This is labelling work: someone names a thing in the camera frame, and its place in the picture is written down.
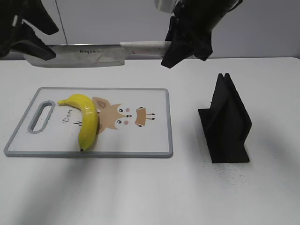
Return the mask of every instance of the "yellow banana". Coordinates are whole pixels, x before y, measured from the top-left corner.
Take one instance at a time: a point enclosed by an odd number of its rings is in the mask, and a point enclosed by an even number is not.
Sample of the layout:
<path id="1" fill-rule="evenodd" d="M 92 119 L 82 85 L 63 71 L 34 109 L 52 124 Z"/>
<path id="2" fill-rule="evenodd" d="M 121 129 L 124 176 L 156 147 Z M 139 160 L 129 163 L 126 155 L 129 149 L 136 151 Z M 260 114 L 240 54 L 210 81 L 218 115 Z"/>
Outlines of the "yellow banana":
<path id="1" fill-rule="evenodd" d="M 59 101 L 58 105 L 70 105 L 81 110 L 82 127 L 78 142 L 80 151 L 87 150 L 94 142 L 98 126 L 98 113 L 92 100 L 86 95 L 73 94 L 68 99 Z"/>

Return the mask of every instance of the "cutting board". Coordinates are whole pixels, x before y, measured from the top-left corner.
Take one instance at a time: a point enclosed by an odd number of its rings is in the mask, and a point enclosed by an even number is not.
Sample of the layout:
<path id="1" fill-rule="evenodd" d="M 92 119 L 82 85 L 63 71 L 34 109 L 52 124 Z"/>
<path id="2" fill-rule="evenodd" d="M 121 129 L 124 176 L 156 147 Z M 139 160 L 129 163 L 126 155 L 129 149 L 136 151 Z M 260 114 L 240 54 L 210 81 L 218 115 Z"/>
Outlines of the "cutting board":
<path id="1" fill-rule="evenodd" d="M 80 152 L 82 114 L 57 102 L 84 94 L 97 111 L 111 110 L 93 145 Z M 169 158 L 173 154 L 166 89 L 40 88 L 9 139 L 8 157 Z"/>

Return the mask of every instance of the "table surface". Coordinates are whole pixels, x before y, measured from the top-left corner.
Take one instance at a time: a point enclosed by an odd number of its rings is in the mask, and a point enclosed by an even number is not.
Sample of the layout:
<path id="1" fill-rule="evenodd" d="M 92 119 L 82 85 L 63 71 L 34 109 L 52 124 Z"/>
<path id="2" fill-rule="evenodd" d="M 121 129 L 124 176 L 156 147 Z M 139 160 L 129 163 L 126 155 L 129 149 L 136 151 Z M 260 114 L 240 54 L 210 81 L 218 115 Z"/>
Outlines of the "table surface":
<path id="1" fill-rule="evenodd" d="M 252 120 L 246 164 L 212 164 L 198 108 L 230 73 Z M 1 225 L 298 225 L 300 60 L 159 60 L 55 69 L 0 61 L 0 149 L 39 87 L 167 88 L 174 155 L 11 158 L 0 154 Z"/>

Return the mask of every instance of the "cutting board handle hole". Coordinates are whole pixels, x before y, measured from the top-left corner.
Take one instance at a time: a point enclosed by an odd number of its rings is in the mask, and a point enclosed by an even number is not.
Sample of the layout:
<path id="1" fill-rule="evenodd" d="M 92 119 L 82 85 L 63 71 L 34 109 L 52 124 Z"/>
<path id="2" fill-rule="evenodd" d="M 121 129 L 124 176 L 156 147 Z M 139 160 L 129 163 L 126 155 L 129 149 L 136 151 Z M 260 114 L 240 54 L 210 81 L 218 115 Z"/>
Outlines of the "cutting board handle hole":
<path id="1" fill-rule="evenodd" d="M 31 134 L 37 134 L 44 130 L 54 107 L 55 103 L 53 101 L 42 102 L 28 126 L 28 132 Z"/>

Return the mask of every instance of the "banana tip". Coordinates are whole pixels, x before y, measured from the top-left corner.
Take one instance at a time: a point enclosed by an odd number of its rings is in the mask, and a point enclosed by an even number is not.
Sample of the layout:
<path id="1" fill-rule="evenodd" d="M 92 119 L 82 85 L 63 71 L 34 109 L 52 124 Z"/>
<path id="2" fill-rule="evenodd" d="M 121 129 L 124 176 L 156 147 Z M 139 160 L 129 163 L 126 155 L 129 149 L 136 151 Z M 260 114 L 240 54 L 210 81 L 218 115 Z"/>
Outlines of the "banana tip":
<path id="1" fill-rule="evenodd" d="M 65 103 L 65 100 L 61 100 L 61 101 L 58 101 L 57 104 L 59 105 L 63 105 Z"/>

